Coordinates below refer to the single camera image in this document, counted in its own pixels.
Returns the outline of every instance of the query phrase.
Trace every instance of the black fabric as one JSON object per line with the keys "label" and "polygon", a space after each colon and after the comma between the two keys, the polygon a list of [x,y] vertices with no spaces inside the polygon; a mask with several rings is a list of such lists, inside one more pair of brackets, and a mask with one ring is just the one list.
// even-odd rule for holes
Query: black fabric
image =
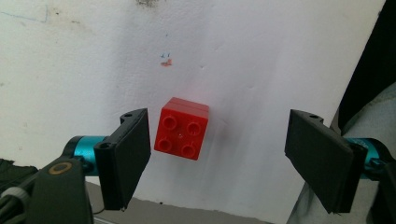
{"label": "black fabric", "polygon": [[35,174],[33,166],[15,166],[14,161],[0,159],[0,194],[10,187],[17,187],[26,178]]}
{"label": "black fabric", "polygon": [[396,81],[396,1],[388,0],[375,24],[340,104],[338,126],[346,123]]}

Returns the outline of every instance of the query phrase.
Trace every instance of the red lego brick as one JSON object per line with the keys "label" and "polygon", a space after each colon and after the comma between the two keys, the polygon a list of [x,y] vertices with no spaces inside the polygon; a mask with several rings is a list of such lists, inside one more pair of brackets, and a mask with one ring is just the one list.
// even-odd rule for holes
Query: red lego brick
{"label": "red lego brick", "polygon": [[162,109],[154,149],[198,160],[209,118],[209,106],[172,98]]}

